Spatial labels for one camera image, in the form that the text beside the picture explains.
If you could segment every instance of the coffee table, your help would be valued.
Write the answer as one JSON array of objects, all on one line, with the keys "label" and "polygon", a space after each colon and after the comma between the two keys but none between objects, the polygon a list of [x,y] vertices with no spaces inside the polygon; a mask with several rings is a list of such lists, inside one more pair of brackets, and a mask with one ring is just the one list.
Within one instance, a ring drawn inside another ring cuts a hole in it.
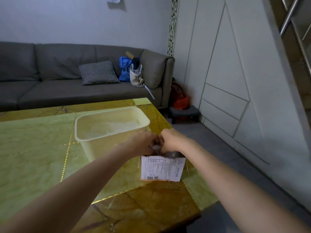
[{"label": "coffee table", "polygon": [[[171,128],[147,98],[0,113],[0,223],[88,164],[74,121],[93,111],[137,106],[150,130]],[[180,182],[140,181],[139,158],[107,183],[73,232],[161,232],[186,223],[217,202],[187,161]]]}]

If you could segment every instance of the plastic bin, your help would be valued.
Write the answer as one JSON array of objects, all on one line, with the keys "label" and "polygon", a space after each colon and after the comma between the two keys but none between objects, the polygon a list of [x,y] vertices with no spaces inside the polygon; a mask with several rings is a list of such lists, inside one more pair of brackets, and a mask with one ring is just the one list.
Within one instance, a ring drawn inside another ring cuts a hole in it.
[{"label": "plastic bin", "polygon": [[91,162],[149,124],[150,120],[141,109],[125,107],[77,118],[75,137]]}]

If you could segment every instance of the gray stool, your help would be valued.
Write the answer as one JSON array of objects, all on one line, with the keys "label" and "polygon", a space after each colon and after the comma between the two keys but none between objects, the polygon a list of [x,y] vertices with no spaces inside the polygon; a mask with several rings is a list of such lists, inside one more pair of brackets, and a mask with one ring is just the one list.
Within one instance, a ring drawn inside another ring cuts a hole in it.
[{"label": "gray stool", "polygon": [[176,117],[193,117],[194,121],[199,121],[200,114],[200,111],[193,105],[191,105],[189,109],[186,110],[179,110],[173,107],[169,108],[169,118],[172,119],[172,124],[175,124]]}]

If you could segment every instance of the black and white pillow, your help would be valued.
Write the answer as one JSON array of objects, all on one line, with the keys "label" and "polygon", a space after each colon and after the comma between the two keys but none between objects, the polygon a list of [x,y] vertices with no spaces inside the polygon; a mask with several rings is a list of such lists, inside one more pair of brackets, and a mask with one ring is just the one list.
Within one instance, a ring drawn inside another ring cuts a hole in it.
[{"label": "black and white pillow", "polygon": [[82,76],[82,85],[120,83],[112,61],[79,65]]}]

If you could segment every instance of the orange bag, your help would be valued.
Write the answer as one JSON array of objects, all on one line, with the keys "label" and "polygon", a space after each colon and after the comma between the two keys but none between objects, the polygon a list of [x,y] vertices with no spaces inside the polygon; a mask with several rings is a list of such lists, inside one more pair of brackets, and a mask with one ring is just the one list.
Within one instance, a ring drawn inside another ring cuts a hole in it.
[{"label": "orange bag", "polygon": [[179,110],[188,109],[189,107],[189,97],[184,93],[182,87],[176,82],[173,82],[171,86],[169,106]]}]

